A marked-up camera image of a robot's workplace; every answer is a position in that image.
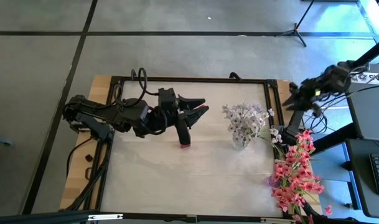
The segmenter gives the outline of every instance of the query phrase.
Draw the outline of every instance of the flower bouquet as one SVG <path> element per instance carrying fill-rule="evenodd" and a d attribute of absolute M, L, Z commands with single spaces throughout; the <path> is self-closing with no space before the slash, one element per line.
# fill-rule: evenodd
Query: flower bouquet
<path fill-rule="evenodd" d="M 231 122 L 228 130 L 232 133 L 233 146 L 236 150 L 243 150 L 255 138 L 263 138 L 261 129 L 269 116 L 274 116 L 272 109 L 266 111 L 256 103 L 242 103 L 231 108 L 228 105 L 222 106 L 222 112 Z"/>
<path fill-rule="evenodd" d="M 288 153 L 275 160 L 274 174 L 271 176 L 272 196 L 278 201 L 277 206 L 284 212 L 290 210 L 293 219 L 302 223 L 305 221 L 301 217 L 300 207 L 306 202 L 304 196 L 308 195 L 317 202 L 311 194 L 321 194 L 324 190 L 324 186 L 320 184 L 321 178 L 314 176 L 309 167 L 310 154 L 315 150 L 310 133 L 305 130 L 296 135 L 297 144 L 289 146 Z M 327 215 L 332 214 L 330 205 L 325 212 Z"/>

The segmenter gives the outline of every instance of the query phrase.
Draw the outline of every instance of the wooden table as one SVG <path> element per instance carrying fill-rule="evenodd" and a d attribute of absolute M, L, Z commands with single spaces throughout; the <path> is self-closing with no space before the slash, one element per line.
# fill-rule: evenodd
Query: wooden table
<path fill-rule="evenodd" d="M 109 89 L 110 89 L 111 79 L 112 79 L 111 76 L 104 76 L 104 75 L 96 76 L 91 86 L 88 99 L 98 102 L 98 103 L 105 104 L 106 99 L 108 97 Z M 277 80 L 277 84 L 278 84 L 278 91 L 279 91 L 279 99 L 283 101 L 287 99 L 290 95 L 289 82 L 286 80 Z M 269 95 L 271 98 L 271 107 L 272 109 L 274 109 L 274 111 L 277 111 L 275 98 L 274 98 L 274 92 L 272 88 L 269 88 Z M 291 115 L 292 115 L 291 111 L 283 110 L 283 120 L 284 120 L 285 125 L 288 125 Z M 277 116 L 274 117 L 274 123 L 278 124 Z M 90 135 L 88 132 L 80 133 L 78 135 L 77 144 L 80 144 L 84 140 L 88 139 L 89 136 Z M 105 155 L 105 149 L 106 149 L 106 146 L 103 146 L 100 160 L 102 160 L 103 156 Z M 63 193 L 60 208 L 68 207 L 88 183 L 87 179 L 85 178 L 85 172 L 89 167 L 93 165 L 93 162 L 86 161 L 85 156 L 88 154 L 94 156 L 95 151 L 96 151 L 96 142 L 89 141 L 88 143 L 84 144 L 81 148 L 77 149 L 76 152 L 74 153 L 72 157 L 72 163 L 70 165 L 69 175 L 65 184 L 65 190 Z M 97 185 L 95 186 L 92 192 L 89 209 L 96 208 L 99 182 L 100 181 L 98 181 Z M 306 198 L 315 211 L 317 211 L 318 213 L 322 213 L 322 209 L 319 203 L 314 202 L 310 197 L 306 197 Z"/>

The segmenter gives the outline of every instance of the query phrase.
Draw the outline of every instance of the camera stand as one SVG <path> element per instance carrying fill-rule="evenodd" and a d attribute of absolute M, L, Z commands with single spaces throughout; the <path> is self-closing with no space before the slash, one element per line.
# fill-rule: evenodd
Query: camera stand
<path fill-rule="evenodd" d="M 281 36 L 285 36 L 285 35 L 290 35 L 290 36 L 298 36 L 302 42 L 302 44 L 307 47 L 307 44 L 304 42 L 304 40 L 302 39 L 301 37 L 301 34 L 299 33 L 298 29 L 299 29 L 299 26 L 302 22 L 302 20 L 305 18 L 306 14 L 308 13 L 309 9 L 311 8 L 312 4 L 314 3 L 315 0 L 312 0 L 311 3 L 309 4 L 306 12 L 304 13 L 304 15 L 302 15 L 301 19 L 300 19 L 300 22 L 299 23 L 295 23 L 294 24 L 294 29 L 293 30 L 289 30 L 289 31 L 286 31 L 286 32 L 283 32 L 281 34 L 278 34 L 278 35 L 275 35 L 275 37 L 281 37 Z"/>

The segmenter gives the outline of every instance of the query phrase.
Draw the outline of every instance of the white tabletop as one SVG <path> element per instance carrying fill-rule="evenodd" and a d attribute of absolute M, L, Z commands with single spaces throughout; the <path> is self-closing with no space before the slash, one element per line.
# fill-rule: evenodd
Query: white tabletop
<path fill-rule="evenodd" d="M 272 147 L 262 140 L 235 151 L 222 105 L 242 100 L 266 106 L 258 84 L 149 82 L 148 90 L 173 87 L 185 98 L 205 98 L 210 109 L 192 127 L 192 144 L 181 149 L 175 127 L 160 136 L 115 133 L 101 210 L 281 217 L 267 178 Z M 125 82 L 123 98 L 138 97 L 137 82 Z M 146 95 L 150 106 L 157 97 Z"/>

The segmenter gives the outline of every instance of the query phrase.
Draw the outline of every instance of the concrete floor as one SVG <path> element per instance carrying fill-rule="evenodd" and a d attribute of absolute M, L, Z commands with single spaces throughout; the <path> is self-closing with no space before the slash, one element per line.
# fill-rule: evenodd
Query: concrete floor
<path fill-rule="evenodd" d="M 361 0 L 379 35 L 374 0 Z M 90 0 L 0 0 L 0 30 L 81 31 Z M 103 0 L 90 31 L 248 31 L 292 29 L 308 3 L 300 0 Z M 370 32 L 354 3 L 316 2 L 302 32 Z M 0 145 L 0 215 L 19 213 L 38 160 L 79 37 L 0 36 L 0 134 L 14 147 Z M 145 67 L 150 76 L 278 78 L 297 83 L 326 66 L 354 60 L 375 44 L 371 37 L 87 37 L 69 98 L 87 95 L 95 75 L 128 75 Z M 350 122 L 348 111 L 328 111 L 333 129 Z M 34 212 L 59 208 L 65 161 L 77 135 L 60 123 Z M 326 181 L 323 206 L 332 198 L 349 201 L 341 183 Z M 362 212 L 334 206 L 335 217 Z"/>

